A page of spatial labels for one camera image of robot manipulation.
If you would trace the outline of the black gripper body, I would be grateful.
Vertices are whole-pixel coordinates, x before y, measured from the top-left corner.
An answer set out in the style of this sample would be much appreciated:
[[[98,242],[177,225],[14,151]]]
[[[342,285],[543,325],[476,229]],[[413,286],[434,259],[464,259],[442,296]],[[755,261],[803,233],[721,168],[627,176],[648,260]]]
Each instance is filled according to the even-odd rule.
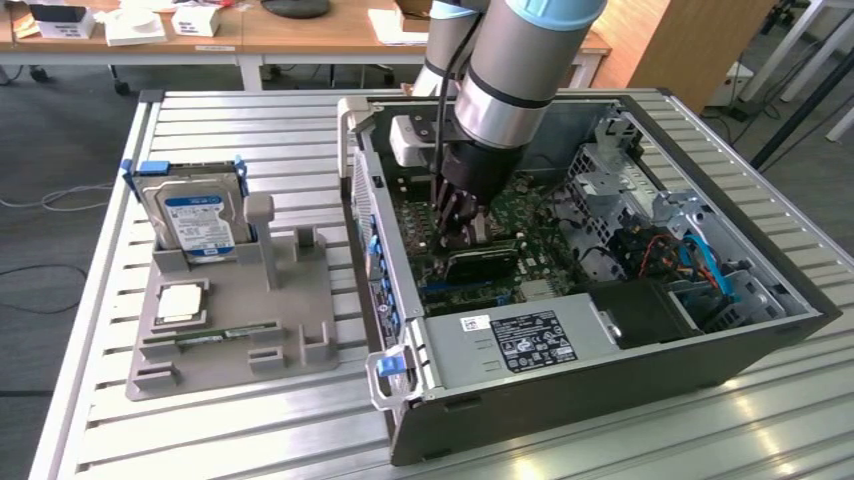
[[[477,142],[450,142],[445,146],[440,173],[456,190],[489,204],[505,188],[525,153],[525,146],[503,149]]]

